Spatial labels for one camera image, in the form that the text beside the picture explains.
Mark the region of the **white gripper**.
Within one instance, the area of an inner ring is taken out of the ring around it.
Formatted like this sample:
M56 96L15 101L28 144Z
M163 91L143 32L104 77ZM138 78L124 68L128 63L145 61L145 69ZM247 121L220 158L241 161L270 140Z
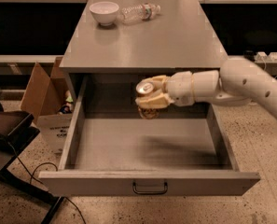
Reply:
M142 84L148 91L154 91L135 99L135 103L142 109L163 109L170 104L189 106L195 103L192 95L192 73L189 71L179 72L171 77L149 77L143 79Z

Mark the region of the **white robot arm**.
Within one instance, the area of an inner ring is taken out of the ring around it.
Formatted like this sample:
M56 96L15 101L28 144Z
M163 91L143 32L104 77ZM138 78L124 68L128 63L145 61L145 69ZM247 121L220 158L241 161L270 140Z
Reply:
M155 76L136 85L141 116L152 119L169 105L246 105L255 101L277 119L277 79L249 60L226 60L218 70Z

